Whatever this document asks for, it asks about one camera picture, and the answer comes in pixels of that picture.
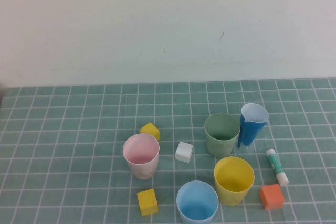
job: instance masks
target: white block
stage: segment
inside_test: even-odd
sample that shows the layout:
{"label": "white block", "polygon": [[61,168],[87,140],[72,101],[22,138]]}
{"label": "white block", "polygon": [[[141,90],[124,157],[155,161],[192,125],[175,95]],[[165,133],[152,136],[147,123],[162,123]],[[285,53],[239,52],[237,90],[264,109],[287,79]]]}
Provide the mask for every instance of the white block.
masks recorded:
{"label": "white block", "polygon": [[193,145],[180,142],[175,153],[177,160],[189,163],[191,154],[193,154]]}

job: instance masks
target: paper cup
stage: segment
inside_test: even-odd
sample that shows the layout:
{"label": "paper cup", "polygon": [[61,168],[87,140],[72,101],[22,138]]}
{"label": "paper cup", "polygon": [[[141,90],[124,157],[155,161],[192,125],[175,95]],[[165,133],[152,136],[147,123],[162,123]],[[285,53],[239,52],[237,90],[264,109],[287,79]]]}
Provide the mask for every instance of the paper cup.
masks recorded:
{"label": "paper cup", "polygon": [[268,111],[259,104],[247,103],[242,107],[238,149],[241,143],[249,146],[253,142],[260,130],[268,122],[268,118]]}
{"label": "paper cup", "polygon": [[209,224],[218,209],[218,196],[211,185],[194,180],[179,189],[176,204],[184,224]]}
{"label": "paper cup", "polygon": [[215,157],[225,157],[232,151],[240,131],[238,120],[225,113],[208,117],[204,124],[206,146]]}
{"label": "paper cup", "polygon": [[158,167],[159,150],[154,136],[136,134],[126,140],[122,154],[135,177],[148,179],[154,176]]}
{"label": "paper cup", "polygon": [[254,183],[254,172],[245,160],[225,157],[215,166],[215,188],[219,201],[225,205],[239,204]]}

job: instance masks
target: orange cube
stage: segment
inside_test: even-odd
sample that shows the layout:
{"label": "orange cube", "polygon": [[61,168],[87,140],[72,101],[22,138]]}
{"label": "orange cube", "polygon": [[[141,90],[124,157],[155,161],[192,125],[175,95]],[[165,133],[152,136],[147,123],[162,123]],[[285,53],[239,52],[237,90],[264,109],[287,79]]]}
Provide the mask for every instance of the orange cube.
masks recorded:
{"label": "orange cube", "polygon": [[285,202],[285,197],[278,184],[262,186],[259,197],[265,210],[280,208]]}

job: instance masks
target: light blue cup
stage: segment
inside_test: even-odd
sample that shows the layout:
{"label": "light blue cup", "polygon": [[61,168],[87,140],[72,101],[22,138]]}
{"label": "light blue cup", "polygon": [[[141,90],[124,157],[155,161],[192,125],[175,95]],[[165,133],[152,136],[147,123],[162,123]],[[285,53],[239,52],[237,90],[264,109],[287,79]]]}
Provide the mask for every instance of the light blue cup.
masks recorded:
{"label": "light blue cup", "polygon": [[247,103],[242,107],[238,149],[241,144],[243,144],[244,147],[250,146],[258,133],[268,122],[268,118],[268,111],[259,104]]}
{"label": "light blue cup", "polygon": [[184,224],[209,224],[218,209],[218,196],[211,185],[194,180],[179,189],[176,204]]}

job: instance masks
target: cup rim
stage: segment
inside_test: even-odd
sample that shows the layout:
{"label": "cup rim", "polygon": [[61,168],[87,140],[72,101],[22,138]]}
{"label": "cup rim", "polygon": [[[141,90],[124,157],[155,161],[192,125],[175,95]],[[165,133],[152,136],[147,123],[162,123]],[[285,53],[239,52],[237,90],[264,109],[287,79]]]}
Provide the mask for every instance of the cup rim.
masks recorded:
{"label": "cup rim", "polygon": [[[190,219],[189,217],[187,217],[187,216],[181,211],[179,205],[177,204],[177,198],[178,198],[178,196],[179,196],[179,193],[180,193],[180,190],[182,189],[182,187],[184,187],[184,186],[187,185],[187,184],[193,184],[193,183],[204,184],[204,185],[206,185],[207,187],[211,188],[211,189],[215,192],[215,195],[216,195],[216,198],[217,198],[217,208],[216,208],[216,211],[215,211],[210,217],[208,217],[208,218],[206,218],[206,219],[204,219],[204,220],[193,220],[193,219]],[[180,212],[185,218],[187,218],[188,220],[191,220],[191,221],[197,221],[197,222],[199,221],[199,222],[201,223],[201,222],[203,222],[203,221],[206,221],[206,220],[208,220],[208,219],[213,218],[213,216],[216,214],[216,212],[217,212],[217,210],[218,210],[219,199],[218,199],[218,195],[217,195],[216,190],[215,190],[211,185],[209,185],[208,183],[206,183],[206,182],[204,182],[204,181],[201,181],[201,180],[192,180],[192,181],[189,181],[189,182],[185,183],[183,186],[181,186],[181,187],[179,188],[179,191],[177,192],[177,195],[176,195],[176,206],[177,206],[179,212]]]}
{"label": "cup rim", "polygon": [[208,119],[209,118],[211,118],[212,116],[215,116],[215,115],[228,115],[229,117],[231,117],[232,119],[234,119],[235,120],[235,122],[237,122],[237,124],[239,125],[239,121],[234,117],[234,116],[232,116],[232,115],[230,115],[230,114],[228,114],[228,113],[216,113],[216,114],[212,114],[212,115],[210,115],[206,120],[205,120],[205,123],[204,123],[204,130],[205,130],[205,133],[208,135],[208,136],[210,136],[213,140],[216,140],[216,141],[219,141],[219,142],[223,142],[223,141],[231,141],[231,140],[233,140],[233,139],[235,139],[237,136],[239,136],[239,134],[240,134],[240,125],[239,125],[239,130],[238,130],[238,133],[237,133],[237,135],[235,135],[234,137],[232,137],[232,138],[230,138],[230,139],[226,139],[226,140],[220,140],[220,139],[216,139],[216,138],[214,138],[214,137],[212,137],[209,133],[208,133],[208,131],[207,131],[207,129],[206,129],[206,127],[205,127],[205,125],[206,125],[206,123],[207,123],[207,121],[208,121]]}
{"label": "cup rim", "polygon": [[[257,122],[256,120],[248,119],[247,116],[246,116],[246,114],[245,114],[245,113],[246,113],[245,110],[246,110],[248,107],[251,107],[251,106],[253,106],[253,107],[257,107],[258,109],[260,109],[260,110],[262,111],[262,113],[264,113],[263,116],[264,116],[266,119],[261,120],[260,122]],[[241,115],[242,115],[245,119],[249,120],[248,122],[253,122],[253,123],[267,123],[268,120],[269,120],[269,113],[268,113],[268,111],[266,110],[266,108],[265,108],[264,106],[261,106],[260,104],[257,104],[257,103],[246,103],[246,104],[242,107],[240,113],[241,113]]]}
{"label": "cup rim", "polygon": [[[126,145],[127,141],[128,141],[128,140],[131,140],[131,138],[133,138],[134,136],[138,136],[138,135],[147,135],[147,136],[149,136],[151,139],[154,139],[154,140],[156,141],[157,145],[158,145],[158,148],[159,148],[159,149],[157,150],[158,153],[156,154],[156,156],[155,156],[154,158],[152,158],[150,161],[148,161],[147,163],[144,163],[144,164],[136,164],[136,163],[133,163],[133,162],[129,161],[129,160],[125,157],[125,153],[124,153],[124,149],[125,149],[125,145]],[[129,162],[129,163],[132,164],[132,165],[146,165],[146,164],[149,164],[150,162],[152,162],[153,160],[155,160],[155,159],[158,157],[159,153],[160,153],[160,144],[159,144],[158,140],[157,140],[154,136],[152,136],[152,135],[150,135],[150,134],[146,134],[146,133],[138,133],[138,134],[134,134],[133,136],[130,136],[130,137],[125,141],[125,143],[124,143],[124,145],[123,145],[123,147],[122,147],[122,155],[123,155],[123,157],[126,159],[127,162]]]}
{"label": "cup rim", "polygon": [[[225,159],[225,158],[240,159],[240,160],[244,161],[244,162],[250,167],[250,169],[252,170],[252,173],[253,173],[253,180],[252,180],[251,185],[250,185],[247,189],[245,189],[245,190],[243,190],[243,191],[230,191],[230,190],[224,188],[224,187],[217,181],[216,174],[215,174],[216,166],[217,166],[217,164],[219,164],[219,163],[220,163],[223,159]],[[214,178],[215,178],[215,182],[217,182],[217,184],[218,184],[222,189],[224,189],[224,190],[226,190],[226,191],[229,191],[230,193],[233,193],[233,194],[241,194],[241,193],[243,193],[243,192],[245,192],[245,191],[250,190],[250,188],[251,188],[252,185],[254,184],[254,180],[255,180],[256,176],[255,176],[255,174],[254,174],[254,170],[253,170],[252,166],[251,166],[246,160],[244,160],[244,159],[242,159],[242,158],[240,158],[240,157],[230,156],[230,157],[224,157],[224,158],[222,158],[220,161],[217,162],[217,164],[215,165],[215,169],[214,169]]]}

